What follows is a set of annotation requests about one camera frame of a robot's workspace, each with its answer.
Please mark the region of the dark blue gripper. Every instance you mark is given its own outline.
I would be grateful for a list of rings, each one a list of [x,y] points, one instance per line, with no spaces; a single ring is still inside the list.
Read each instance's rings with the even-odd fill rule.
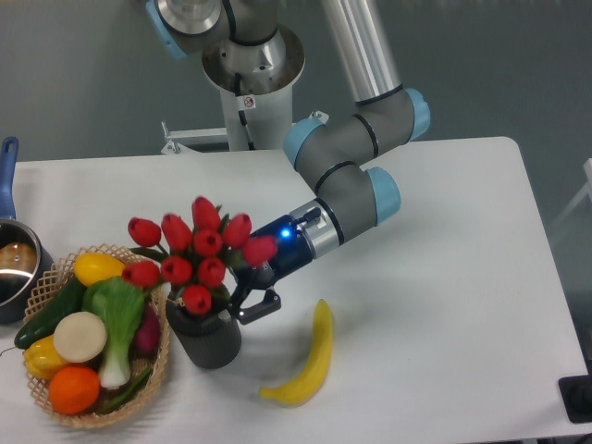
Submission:
[[[293,216],[284,215],[257,229],[245,244],[250,256],[261,256],[264,245],[256,242],[254,246],[250,246],[250,243],[264,237],[272,238],[276,244],[276,253],[273,256],[257,267],[242,260],[231,269],[237,286],[230,295],[228,312],[238,315],[241,324],[251,324],[278,311],[281,308],[281,298],[273,288],[268,287],[308,265],[314,258],[309,242]],[[253,288],[268,289],[259,303],[241,308]]]

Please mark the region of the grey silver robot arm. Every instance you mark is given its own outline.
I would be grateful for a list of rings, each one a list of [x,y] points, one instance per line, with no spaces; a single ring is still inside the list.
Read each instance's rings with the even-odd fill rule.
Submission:
[[[376,4],[326,1],[356,113],[329,126],[292,118],[292,87],[304,53],[278,22],[275,1],[150,1],[145,6],[175,58],[202,56],[218,89],[225,137],[233,151],[282,150],[314,199],[260,229],[277,254],[260,267],[238,265],[228,313],[242,324],[275,312],[274,284],[393,216],[401,206],[392,176],[368,162],[422,135],[430,124],[421,93],[406,89]]]

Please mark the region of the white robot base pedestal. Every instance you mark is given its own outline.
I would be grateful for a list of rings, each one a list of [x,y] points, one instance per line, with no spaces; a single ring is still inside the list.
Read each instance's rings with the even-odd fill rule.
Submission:
[[[279,150],[292,127],[292,87],[266,94],[236,95],[221,90],[220,99],[230,151]]]

